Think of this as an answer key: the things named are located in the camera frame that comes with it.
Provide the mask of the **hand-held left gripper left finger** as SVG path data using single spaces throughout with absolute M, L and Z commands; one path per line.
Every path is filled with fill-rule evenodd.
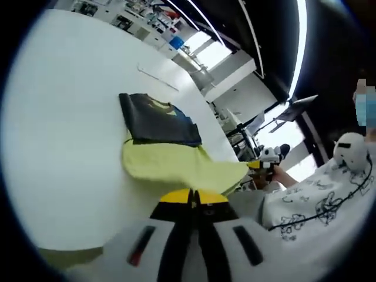
M 193 192 L 164 195 L 150 217 L 124 227 L 103 248 L 105 281 L 181 281 L 192 234 Z

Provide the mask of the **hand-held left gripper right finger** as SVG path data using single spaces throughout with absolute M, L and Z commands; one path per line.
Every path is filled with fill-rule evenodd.
M 254 220 L 220 194 L 195 192 L 199 245 L 209 281 L 295 281 L 297 270 Z

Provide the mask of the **person's right hand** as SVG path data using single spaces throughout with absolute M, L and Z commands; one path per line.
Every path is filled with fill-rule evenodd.
M 287 173 L 280 166 L 275 165 L 273 167 L 273 176 L 272 176 L 273 181 L 282 183 L 283 181 L 285 181 L 286 176 L 287 176 Z

